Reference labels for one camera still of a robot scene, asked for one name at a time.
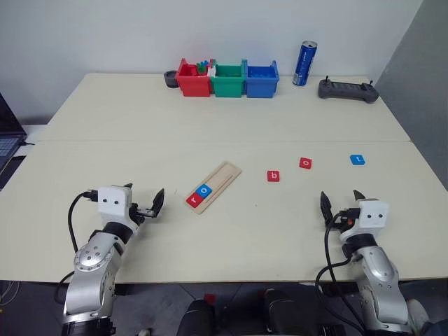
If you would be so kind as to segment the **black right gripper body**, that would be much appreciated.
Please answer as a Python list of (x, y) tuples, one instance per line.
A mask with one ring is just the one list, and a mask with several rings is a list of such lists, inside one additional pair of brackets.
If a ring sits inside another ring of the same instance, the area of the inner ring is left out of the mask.
[(359, 218), (359, 208), (348, 208), (339, 211), (329, 222), (328, 226), (332, 229), (345, 232), (351, 229), (356, 219)]

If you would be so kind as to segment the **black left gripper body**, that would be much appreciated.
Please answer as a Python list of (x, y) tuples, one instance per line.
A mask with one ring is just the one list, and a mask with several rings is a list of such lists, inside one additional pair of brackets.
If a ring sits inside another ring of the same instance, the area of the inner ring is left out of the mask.
[(156, 218), (157, 213), (148, 208), (140, 209), (137, 203), (132, 203), (129, 208), (129, 217), (138, 226), (142, 224), (147, 218)]

